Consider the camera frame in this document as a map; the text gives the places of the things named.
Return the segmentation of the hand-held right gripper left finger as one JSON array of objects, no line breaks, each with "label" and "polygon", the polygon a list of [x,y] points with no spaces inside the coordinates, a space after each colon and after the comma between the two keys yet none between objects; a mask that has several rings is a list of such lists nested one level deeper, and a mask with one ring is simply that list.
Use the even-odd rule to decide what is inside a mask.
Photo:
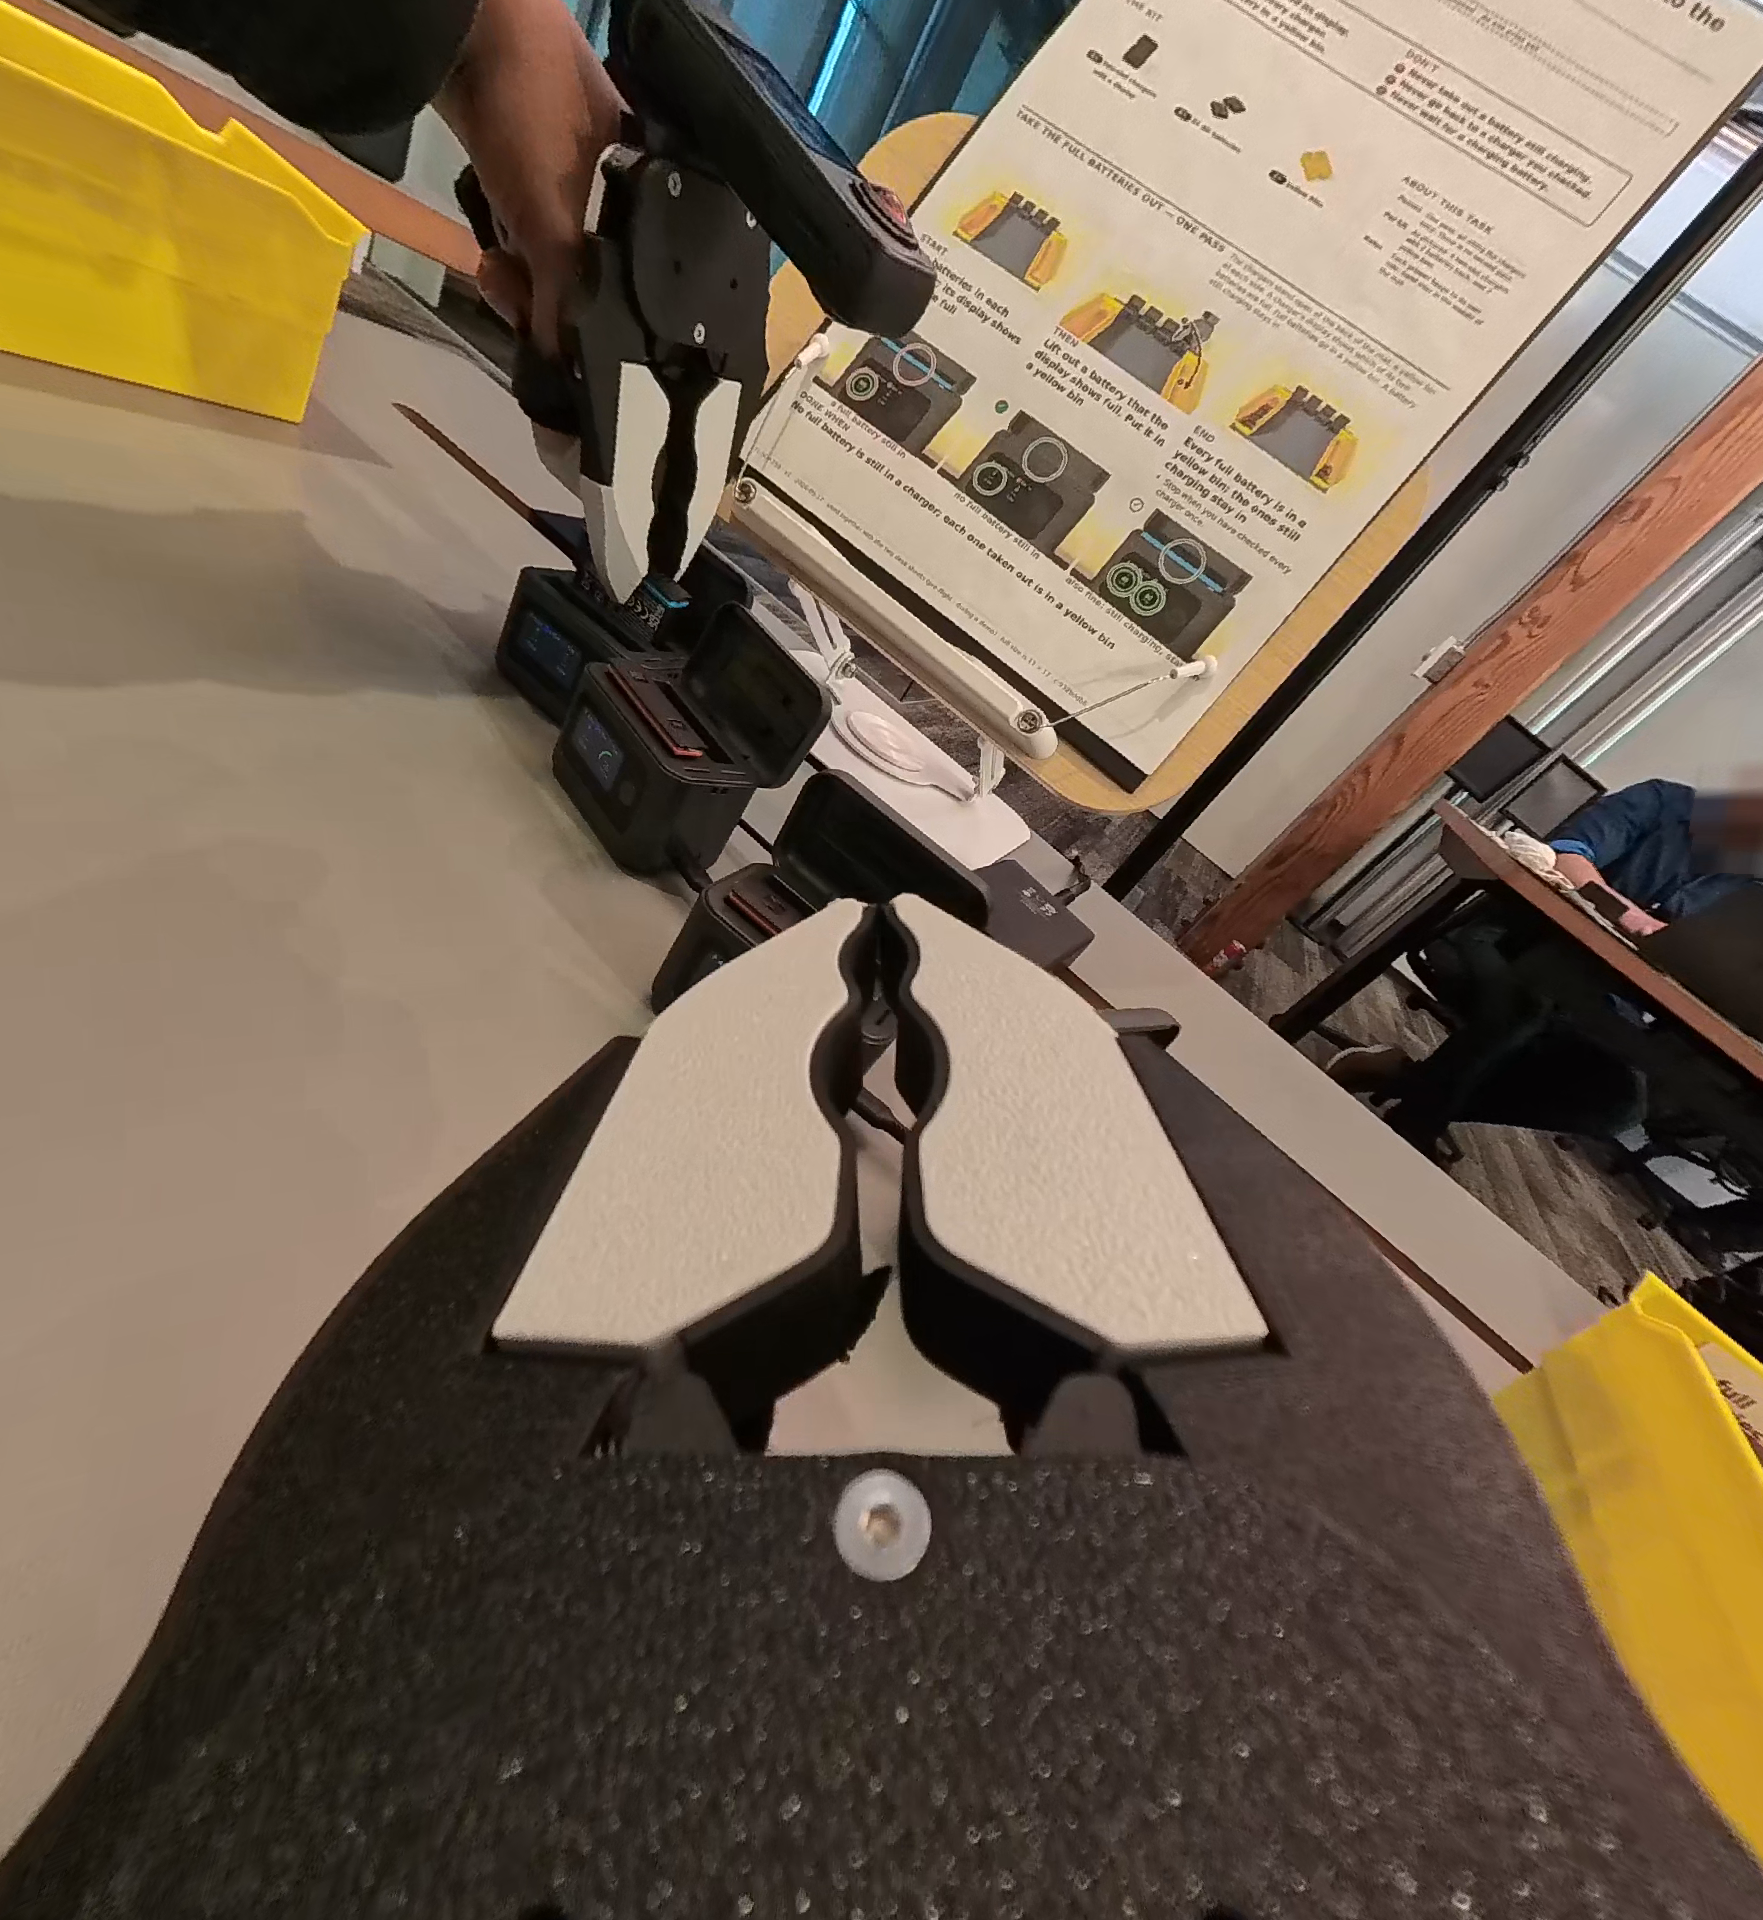
[{"label": "hand-held right gripper left finger", "polygon": [[842,901],[728,963],[640,1039],[492,1324],[514,1356],[698,1380],[740,1449],[842,1365],[888,1270],[858,1149],[872,908]]}]

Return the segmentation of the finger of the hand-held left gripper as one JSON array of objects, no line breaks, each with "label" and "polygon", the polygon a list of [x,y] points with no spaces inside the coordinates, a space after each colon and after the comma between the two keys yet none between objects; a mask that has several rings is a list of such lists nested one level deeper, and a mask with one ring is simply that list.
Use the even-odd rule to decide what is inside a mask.
[{"label": "finger of the hand-held left gripper", "polygon": [[656,468],[668,438],[668,397],[644,365],[622,365],[612,411],[582,436],[580,488],[596,572],[624,607],[652,572]]},{"label": "finger of the hand-held left gripper", "polygon": [[660,576],[680,580],[712,527],[736,468],[744,390],[690,378],[670,390],[660,463]]}]

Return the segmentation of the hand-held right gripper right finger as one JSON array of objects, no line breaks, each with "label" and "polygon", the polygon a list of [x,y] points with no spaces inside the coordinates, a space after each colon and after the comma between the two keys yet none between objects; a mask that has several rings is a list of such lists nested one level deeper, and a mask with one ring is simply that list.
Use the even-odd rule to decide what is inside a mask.
[{"label": "hand-held right gripper right finger", "polygon": [[1182,1453],[1150,1375],[1272,1329],[1142,1081],[1154,1044],[916,896],[880,910],[878,966],[910,1342],[1016,1454]]}]

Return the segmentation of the yellow plastic bin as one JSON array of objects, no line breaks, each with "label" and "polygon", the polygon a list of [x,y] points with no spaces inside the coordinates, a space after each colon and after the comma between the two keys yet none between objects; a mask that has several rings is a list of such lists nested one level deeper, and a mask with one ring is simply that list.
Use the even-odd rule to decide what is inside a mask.
[{"label": "yellow plastic bin", "polygon": [[1613,1651],[1763,1866],[1763,1367],[1647,1274],[1495,1399]]},{"label": "yellow plastic bin", "polygon": [[366,245],[242,122],[0,5],[0,354],[298,422]]}]

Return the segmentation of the person's left forearm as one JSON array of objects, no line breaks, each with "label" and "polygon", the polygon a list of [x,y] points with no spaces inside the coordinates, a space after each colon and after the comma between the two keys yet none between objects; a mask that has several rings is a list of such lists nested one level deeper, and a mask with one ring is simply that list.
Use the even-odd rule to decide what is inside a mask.
[{"label": "person's left forearm", "polygon": [[414,119],[510,33],[520,5],[74,3],[118,36],[150,36],[228,75],[314,132]]}]

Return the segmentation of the person's left hand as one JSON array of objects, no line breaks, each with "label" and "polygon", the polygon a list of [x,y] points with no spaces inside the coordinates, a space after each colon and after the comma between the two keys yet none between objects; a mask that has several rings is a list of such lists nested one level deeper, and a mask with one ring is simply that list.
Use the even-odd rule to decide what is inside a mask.
[{"label": "person's left hand", "polygon": [[480,291],[556,363],[590,190],[624,101],[566,5],[482,3],[434,107],[490,204]]}]

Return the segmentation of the black usb charging hub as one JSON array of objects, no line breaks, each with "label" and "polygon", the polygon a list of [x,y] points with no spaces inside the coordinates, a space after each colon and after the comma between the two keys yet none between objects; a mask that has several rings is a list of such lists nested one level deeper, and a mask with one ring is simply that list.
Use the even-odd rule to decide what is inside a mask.
[{"label": "black usb charging hub", "polygon": [[986,934],[1002,949],[1064,976],[1092,946],[1094,931],[1076,908],[1050,892],[1028,868],[1004,858],[978,871],[990,903]]}]

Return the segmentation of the wooden edged desk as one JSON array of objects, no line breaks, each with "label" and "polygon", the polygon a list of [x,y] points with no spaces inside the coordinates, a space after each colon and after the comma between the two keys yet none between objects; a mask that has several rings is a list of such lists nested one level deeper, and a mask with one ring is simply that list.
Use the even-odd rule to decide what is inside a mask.
[{"label": "wooden edged desk", "polygon": [[1533,875],[1489,829],[1451,805],[1435,807],[1433,818],[1445,883],[1280,1011],[1272,1031],[1300,1044],[1395,963],[1493,912],[1523,929],[1519,978],[1563,1023],[1637,1069],[1675,1117],[1699,1122],[1763,1173],[1763,1044],[1649,966],[1635,946],[1641,937]]}]

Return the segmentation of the wooden beam leg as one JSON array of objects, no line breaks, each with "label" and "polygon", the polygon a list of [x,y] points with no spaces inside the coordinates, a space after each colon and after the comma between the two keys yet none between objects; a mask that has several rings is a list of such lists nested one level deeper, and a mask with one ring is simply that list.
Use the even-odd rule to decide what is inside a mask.
[{"label": "wooden beam leg", "polygon": [[1182,956],[1208,970],[1258,949],[1761,482],[1763,354],[1180,934]]}]

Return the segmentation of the black laptop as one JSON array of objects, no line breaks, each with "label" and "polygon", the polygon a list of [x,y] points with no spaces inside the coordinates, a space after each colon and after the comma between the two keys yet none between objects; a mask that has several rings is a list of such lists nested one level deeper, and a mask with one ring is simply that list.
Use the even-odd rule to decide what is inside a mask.
[{"label": "black laptop", "polygon": [[1637,938],[1645,963],[1763,1044],[1763,883]]}]

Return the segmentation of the black metal pole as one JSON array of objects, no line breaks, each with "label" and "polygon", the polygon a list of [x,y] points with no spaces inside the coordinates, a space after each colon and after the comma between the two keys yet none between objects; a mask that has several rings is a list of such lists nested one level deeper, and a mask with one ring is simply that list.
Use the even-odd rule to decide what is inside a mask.
[{"label": "black metal pole", "polygon": [[1397,598],[1421,576],[1483,505],[1523,468],[1541,441],[1577,407],[1653,316],[1719,245],[1763,203],[1763,138],[1707,204],[1655,256],[1575,352],[1527,402],[1457,486],[1431,508],[1326,636],[1284,677],[1206,773],[1158,818],[1104,889],[1126,901],[1186,838],[1188,829],[1240,778],[1294,714],[1349,658]]}]

